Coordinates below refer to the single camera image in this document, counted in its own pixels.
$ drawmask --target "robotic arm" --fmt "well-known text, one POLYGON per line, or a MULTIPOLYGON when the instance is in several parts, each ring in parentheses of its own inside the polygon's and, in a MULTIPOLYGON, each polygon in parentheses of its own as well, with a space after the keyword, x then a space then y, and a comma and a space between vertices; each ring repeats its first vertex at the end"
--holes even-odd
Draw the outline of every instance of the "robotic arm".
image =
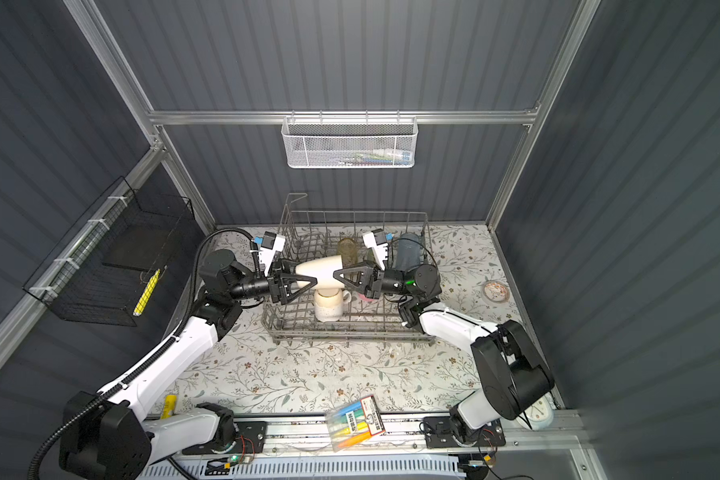
MULTIPOLYGON (((68 401, 68 427, 60 437, 62 469, 89 480, 127 480, 182 448, 207 444, 211 451, 223 451, 234 443, 239 436, 234 414, 218 405, 201 403, 188 413, 145 419, 170 384, 232 329, 246 308, 242 300, 268 296, 285 305, 317 284, 314 277, 294 273, 296 262, 277 258, 282 237, 268 232, 254 242, 260 245, 260 256, 254 259, 261 261, 264 275, 240 264, 230 250, 211 252, 198 267, 204 285, 187 321, 96 396, 80 392, 68 401), (306 284, 292 290, 297 281, 306 284), (101 401, 112 390, 115 393, 101 401), (94 402, 99 405, 92 409, 94 402)), ((36 477, 37 470, 33 476, 30 468, 30 478, 36 477)))
MULTIPOLYGON (((451 433, 457 442, 472 444, 485 424, 518 417, 553 388, 547 365, 519 323, 484 322, 448 308, 438 298, 442 290, 436 266, 385 269, 389 238, 380 230, 372 234, 364 240, 374 249, 377 263, 365 261, 336 270, 333 276, 368 298, 384 293, 410 296, 398 305, 403 325, 472 353, 482 389, 451 410, 451 433)), ((205 444, 221 453, 234 443, 239 436, 234 414, 218 405, 201 403, 187 413, 145 419, 165 389, 231 331, 245 308, 242 300, 269 296, 272 302, 287 304, 317 285, 316 278, 295 274, 296 262, 278 258, 281 237, 267 233, 256 242, 265 274, 258 274, 259 269, 251 272, 230 250, 206 256, 197 272, 204 286, 185 314, 186 321, 99 394, 80 392, 73 397, 64 410, 64 426, 41 447, 29 478, 38 478, 39 464, 54 437, 60 438, 62 469, 91 480, 132 479, 145 466, 183 448, 205 444), (302 287, 292 290, 297 281, 302 287)))
POLYGON ((438 298, 442 290, 436 266, 385 269, 388 236, 381 230, 372 234, 369 247, 374 248, 376 263, 365 260, 336 270, 333 276, 367 298, 384 293, 410 296, 398 306, 403 326, 471 352, 482 389, 451 410, 451 433, 457 442, 473 443, 485 424, 501 417, 517 418, 554 388, 552 373, 521 324, 485 322, 448 308, 438 298))

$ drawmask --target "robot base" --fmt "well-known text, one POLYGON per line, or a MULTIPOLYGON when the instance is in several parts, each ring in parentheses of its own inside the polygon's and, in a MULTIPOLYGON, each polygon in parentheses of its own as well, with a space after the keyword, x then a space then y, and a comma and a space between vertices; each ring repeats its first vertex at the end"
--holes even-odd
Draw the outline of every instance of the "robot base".
POLYGON ((424 417, 422 421, 422 431, 427 441, 427 448, 454 448, 464 446, 480 447, 484 452, 489 452, 490 448, 503 447, 507 445, 504 438, 504 429, 501 427, 501 420, 493 420, 483 427, 488 432, 481 432, 478 435, 476 443, 473 445, 460 445, 454 438, 451 428, 451 417, 433 416, 424 417))
MULTIPOLYGON (((253 452, 251 452, 251 442, 246 440, 246 454, 261 453, 264 451, 264 441, 266 440, 266 422, 235 421, 235 426, 237 427, 238 436, 242 435, 253 442, 253 452)), ((202 445, 194 445, 184 448, 181 452, 183 455, 218 455, 211 451, 217 450, 218 448, 219 446, 214 442, 208 442, 203 443, 202 445)), ((242 440, 240 438, 235 440, 235 445, 232 446, 232 449, 223 455, 229 455, 232 453, 242 454, 242 440)))

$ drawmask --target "white vent grille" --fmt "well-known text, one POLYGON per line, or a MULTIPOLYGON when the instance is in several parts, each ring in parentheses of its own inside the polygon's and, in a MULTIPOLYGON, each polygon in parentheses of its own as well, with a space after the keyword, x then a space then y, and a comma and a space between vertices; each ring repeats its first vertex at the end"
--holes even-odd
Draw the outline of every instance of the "white vent grille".
POLYGON ((415 118, 384 124, 282 122, 292 168, 410 168, 417 136, 415 118))
MULTIPOLYGON (((227 475, 203 475, 206 462, 207 459, 179 460, 184 468, 201 479, 373 478, 376 475, 393 474, 413 474, 417 478, 464 478, 464 474, 458 470, 458 459, 447 455, 257 458, 253 463, 232 468, 227 475)), ((182 477, 168 462, 163 461, 145 468, 139 478, 160 480, 182 477)))

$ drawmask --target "floral tablecloth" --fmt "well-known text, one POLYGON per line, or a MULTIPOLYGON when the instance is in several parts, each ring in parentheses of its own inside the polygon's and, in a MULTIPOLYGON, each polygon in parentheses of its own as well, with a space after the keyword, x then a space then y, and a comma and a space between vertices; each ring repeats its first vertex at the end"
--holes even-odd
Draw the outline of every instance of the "floral tablecloth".
MULTIPOLYGON (((272 230, 246 229, 254 235, 272 230)), ((430 232, 443 302, 484 320, 519 320, 513 298, 489 304, 480 293, 486 280, 506 283, 485 225, 431 225, 430 232)), ((237 234, 222 235, 216 247, 248 250, 237 234)), ((247 255, 238 257, 250 266, 247 255)), ((200 402, 240 413, 324 412, 365 393, 375 394, 387 412, 440 411, 480 387, 471 355, 444 342, 276 346, 261 317, 261 306, 244 310, 232 331, 166 390, 178 395, 178 412, 200 402)), ((162 406, 154 408, 158 412, 162 406)))

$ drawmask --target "dish rack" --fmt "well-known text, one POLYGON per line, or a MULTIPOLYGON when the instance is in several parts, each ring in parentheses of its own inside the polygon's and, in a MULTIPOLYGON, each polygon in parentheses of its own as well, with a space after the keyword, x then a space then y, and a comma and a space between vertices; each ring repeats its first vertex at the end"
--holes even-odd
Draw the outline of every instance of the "dish rack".
MULTIPOLYGON (((289 194, 283 207, 278 234, 286 238, 282 254, 306 262, 337 254, 337 243, 352 238, 358 245, 358 259, 367 249, 362 234, 383 228, 395 238, 414 233, 424 239, 432 251, 427 214, 424 212, 389 212, 360 210, 295 210, 293 204, 307 194, 289 194)), ((397 248, 394 243, 390 248, 397 248)), ((433 344, 435 338, 402 326, 398 304, 392 298, 366 302, 352 292, 348 312, 335 322, 315 318, 314 293, 310 291, 288 305, 265 303, 262 323, 270 337, 279 344, 288 342, 412 342, 433 344)))

